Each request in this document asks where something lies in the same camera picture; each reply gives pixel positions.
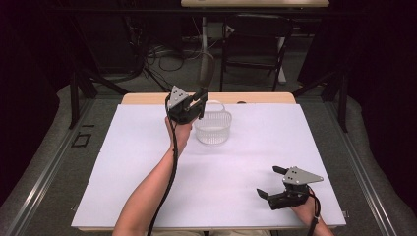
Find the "black chair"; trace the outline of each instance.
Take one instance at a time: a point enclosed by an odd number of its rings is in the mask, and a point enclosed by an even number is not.
[[[220,91],[226,67],[275,71],[272,91],[278,83],[285,46],[292,33],[292,22],[280,16],[237,14],[223,24]]]

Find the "silver gripper plate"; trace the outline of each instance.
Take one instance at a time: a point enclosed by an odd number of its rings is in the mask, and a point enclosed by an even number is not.
[[[297,166],[290,167],[282,178],[282,182],[292,185],[303,185],[323,181],[323,177],[312,174]]]
[[[171,91],[171,96],[168,101],[168,107],[172,108],[176,106],[178,103],[183,101],[185,98],[188,97],[188,94],[182,91],[180,88],[174,86]]]

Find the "white table surface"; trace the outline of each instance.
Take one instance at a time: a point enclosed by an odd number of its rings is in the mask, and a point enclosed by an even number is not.
[[[154,229],[304,227],[289,208],[271,210],[257,194],[282,193],[272,167],[298,166],[324,177],[312,183],[330,226],[345,225],[340,206],[298,104],[225,104],[232,116],[226,143],[210,147],[192,131],[171,192]],[[136,186],[169,145],[163,105],[119,105],[72,226],[111,230]]]

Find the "transparent basket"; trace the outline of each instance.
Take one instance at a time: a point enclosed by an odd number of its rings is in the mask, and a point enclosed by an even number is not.
[[[220,105],[221,110],[208,110],[215,105]],[[232,115],[226,111],[224,105],[219,101],[210,100],[206,104],[205,116],[194,123],[197,139],[206,145],[222,144],[229,138],[231,122]]]

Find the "cable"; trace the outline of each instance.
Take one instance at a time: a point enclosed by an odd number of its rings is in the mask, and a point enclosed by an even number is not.
[[[168,120],[169,120],[170,129],[172,131],[172,142],[174,143],[174,150],[173,150],[174,151],[174,156],[173,156],[174,163],[172,165],[172,171],[171,171],[171,176],[169,177],[168,186],[166,187],[166,190],[165,190],[165,193],[164,193],[164,195],[162,197],[162,200],[160,201],[159,206],[158,206],[155,214],[153,215],[153,219],[150,222],[149,229],[148,229],[148,236],[150,236],[151,233],[152,233],[153,226],[155,224],[155,221],[156,221],[157,215],[159,213],[159,210],[162,207],[163,203],[165,202],[166,197],[168,197],[169,191],[171,190],[171,187],[172,187],[172,183],[174,183],[175,174],[177,172],[177,165],[178,165],[178,143],[177,143],[177,136],[175,135],[175,127],[173,126],[171,117],[168,114],[168,112],[169,112],[168,111],[168,100],[169,100],[170,96],[171,95],[169,94],[165,98],[165,111],[166,111],[166,116],[168,117]]]
[[[309,196],[312,197],[315,200],[315,203],[314,203],[315,214],[314,214],[314,217],[313,217],[312,222],[310,224],[310,230],[309,230],[309,233],[307,234],[308,236],[312,236],[313,235],[314,230],[316,228],[316,224],[318,224],[318,222],[319,222],[319,219],[320,219],[320,211],[322,209],[322,207],[320,205],[320,201],[316,197],[316,194],[313,192],[313,190],[311,188],[310,188],[310,190],[311,190],[312,193],[309,194]]]

